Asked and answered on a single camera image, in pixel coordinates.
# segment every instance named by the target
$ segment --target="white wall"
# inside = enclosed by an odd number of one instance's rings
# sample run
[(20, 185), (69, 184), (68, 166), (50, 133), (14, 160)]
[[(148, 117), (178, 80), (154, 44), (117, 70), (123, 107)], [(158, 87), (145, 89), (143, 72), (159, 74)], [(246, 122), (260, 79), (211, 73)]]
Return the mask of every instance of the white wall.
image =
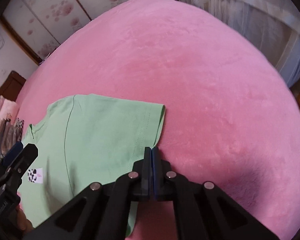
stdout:
[(36, 63), (8, 36), (1, 24), (0, 48), (0, 86), (12, 70), (28, 79), (37, 69)]

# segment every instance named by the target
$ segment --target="silver rivet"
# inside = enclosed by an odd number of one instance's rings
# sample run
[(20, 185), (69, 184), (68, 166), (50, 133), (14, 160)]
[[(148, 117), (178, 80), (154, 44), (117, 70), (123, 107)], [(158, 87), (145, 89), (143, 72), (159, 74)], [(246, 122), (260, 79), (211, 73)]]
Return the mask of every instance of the silver rivet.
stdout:
[(98, 182), (93, 182), (93, 183), (90, 184), (90, 188), (91, 188), (92, 190), (98, 190), (98, 189), (101, 188), (101, 185), (100, 185), (100, 183), (98, 183)]
[(166, 173), (166, 176), (169, 178), (169, 179), (173, 179), (177, 176), (177, 174), (174, 172), (174, 171), (168, 171)]
[(135, 179), (135, 178), (139, 177), (139, 173), (137, 173), (136, 171), (132, 171), (132, 172), (129, 172), (128, 176), (130, 179)]
[(214, 184), (211, 181), (207, 181), (203, 185), (206, 189), (213, 189), (214, 188)]

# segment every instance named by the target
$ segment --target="human hand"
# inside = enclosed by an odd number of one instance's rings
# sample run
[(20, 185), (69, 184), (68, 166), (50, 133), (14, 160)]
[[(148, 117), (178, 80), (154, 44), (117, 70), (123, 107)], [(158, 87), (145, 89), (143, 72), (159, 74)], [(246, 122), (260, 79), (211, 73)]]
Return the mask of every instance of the human hand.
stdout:
[(17, 226), (21, 231), (23, 231), (23, 234), (26, 234), (31, 230), (33, 230), (32, 223), (30, 222), (30, 220), (26, 218), (26, 215), (23, 212), (23, 210), (20, 208), (20, 205), (16, 207), (16, 211), (17, 211)]

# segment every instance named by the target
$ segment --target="bed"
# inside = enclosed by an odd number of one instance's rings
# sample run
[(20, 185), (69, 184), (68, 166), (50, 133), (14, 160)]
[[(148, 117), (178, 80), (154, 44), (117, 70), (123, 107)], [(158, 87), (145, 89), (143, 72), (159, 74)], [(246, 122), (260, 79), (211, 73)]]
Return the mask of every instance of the bed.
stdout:
[[(90, 93), (165, 104), (159, 147), (175, 171), (215, 182), (281, 240), (300, 228), (297, 103), (218, 19), (173, 0), (123, 3), (46, 59), (17, 98), (18, 117), (26, 128), (54, 101)], [(129, 239), (177, 239), (172, 203), (140, 204)]]

